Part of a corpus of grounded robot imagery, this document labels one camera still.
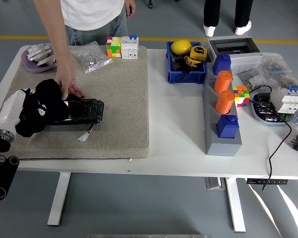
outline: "gray box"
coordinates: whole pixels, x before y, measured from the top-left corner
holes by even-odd
[[[234,156],[242,146],[239,129],[234,138],[219,138],[217,133],[217,123],[221,114],[215,109],[219,94],[214,91],[216,79],[206,78],[203,85],[203,111],[205,125],[205,147],[207,155]],[[236,115],[235,103],[226,115]]]
[[[205,47],[212,62],[217,55],[229,54],[233,75],[258,67],[262,54],[250,36],[209,37]]]

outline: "black glove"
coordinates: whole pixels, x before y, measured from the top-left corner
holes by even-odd
[[[54,79],[40,82],[34,90],[27,89],[20,122],[15,126],[16,132],[24,137],[31,137],[41,132],[53,121],[69,117],[69,108],[62,101],[62,92]]]

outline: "hand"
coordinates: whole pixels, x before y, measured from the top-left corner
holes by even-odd
[[[127,18],[130,18],[133,15],[135,15],[135,11],[136,11],[135,0],[125,0],[125,7],[126,7]]]
[[[58,64],[55,81],[61,87],[62,100],[66,100],[69,93],[79,98],[85,97],[85,94],[76,86],[76,71],[73,61],[65,65]]]

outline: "jeans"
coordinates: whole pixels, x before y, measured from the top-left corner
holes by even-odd
[[[99,45],[106,45],[109,36],[128,36],[125,6],[115,19],[99,29],[80,31],[65,25],[65,30],[69,46],[83,46],[93,41],[96,41]]]

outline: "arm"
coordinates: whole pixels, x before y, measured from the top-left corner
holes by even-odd
[[[84,93],[76,86],[75,65],[67,43],[60,0],[34,0],[34,3],[58,63],[55,80],[61,87],[62,100],[65,100],[69,93],[84,97]]]
[[[135,0],[125,0],[125,7],[126,7],[127,18],[130,18],[133,15],[135,15],[135,11],[136,11]]]

